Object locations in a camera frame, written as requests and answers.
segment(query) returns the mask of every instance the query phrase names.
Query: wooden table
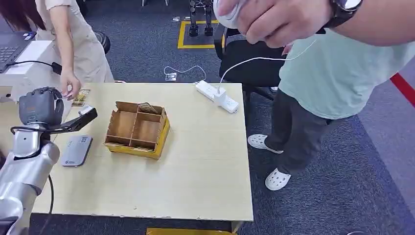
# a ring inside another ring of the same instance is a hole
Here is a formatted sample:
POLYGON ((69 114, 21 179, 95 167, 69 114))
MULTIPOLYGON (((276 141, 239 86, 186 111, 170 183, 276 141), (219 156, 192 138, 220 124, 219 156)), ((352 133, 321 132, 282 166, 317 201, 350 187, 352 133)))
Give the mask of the wooden table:
MULTIPOLYGON (((69 138, 87 134, 92 146, 83 166, 57 164, 53 213, 232 221, 253 221, 251 183, 240 84, 223 85, 241 106, 229 114, 192 84, 87 84, 87 104, 98 117, 78 133, 59 134, 61 151, 69 138), (166 108, 171 122, 158 161, 111 153, 102 143, 116 101, 149 102, 166 108)), ((78 116, 73 107, 67 120, 78 116)), ((46 213, 50 191, 34 212, 46 213)))

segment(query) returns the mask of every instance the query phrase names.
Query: gray power bank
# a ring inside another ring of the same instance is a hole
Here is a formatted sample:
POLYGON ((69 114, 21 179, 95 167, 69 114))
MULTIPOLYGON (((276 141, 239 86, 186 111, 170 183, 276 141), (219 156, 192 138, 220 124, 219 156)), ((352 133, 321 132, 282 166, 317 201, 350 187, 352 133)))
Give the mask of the gray power bank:
POLYGON ((90 136, 72 136, 60 159, 63 166, 81 166, 87 158, 92 144, 90 136))

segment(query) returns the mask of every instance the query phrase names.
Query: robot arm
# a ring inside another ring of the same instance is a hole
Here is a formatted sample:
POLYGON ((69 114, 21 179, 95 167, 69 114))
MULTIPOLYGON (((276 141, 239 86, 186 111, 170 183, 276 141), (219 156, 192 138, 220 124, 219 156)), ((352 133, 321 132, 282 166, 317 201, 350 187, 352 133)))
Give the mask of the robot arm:
POLYGON ((54 88, 36 89, 19 99, 24 126, 12 127, 13 151, 0 170, 0 235, 28 235, 36 197, 60 155, 51 134, 79 131, 97 117, 87 106, 80 117, 60 124, 64 105, 54 88))

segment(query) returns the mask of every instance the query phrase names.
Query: light green t-shirt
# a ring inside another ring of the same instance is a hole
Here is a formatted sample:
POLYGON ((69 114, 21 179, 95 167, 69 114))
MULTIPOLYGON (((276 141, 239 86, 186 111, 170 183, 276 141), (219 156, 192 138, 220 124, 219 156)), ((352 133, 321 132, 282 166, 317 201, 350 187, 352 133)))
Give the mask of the light green t-shirt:
POLYGON ((374 47, 327 30, 297 40, 279 76, 279 89, 309 112, 340 119, 359 113, 377 85, 390 79, 414 56, 415 42, 374 47))

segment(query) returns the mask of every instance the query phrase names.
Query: beige apron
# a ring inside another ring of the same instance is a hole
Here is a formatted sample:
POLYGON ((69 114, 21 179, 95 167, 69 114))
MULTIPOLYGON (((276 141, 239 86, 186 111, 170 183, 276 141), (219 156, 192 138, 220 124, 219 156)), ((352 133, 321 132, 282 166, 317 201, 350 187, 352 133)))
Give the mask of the beige apron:
MULTIPOLYGON (((56 34, 50 20, 49 10, 60 5, 69 7, 69 24, 73 40, 75 76, 81 83, 114 82, 104 49, 97 40, 91 26, 81 15, 76 0, 36 0, 37 10, 45 22, 46 27, 46 31, 38 30, 36 40, 55 41, 56 34)), ((55 46, 55 50, 59 55, 57 45, 55 46)))

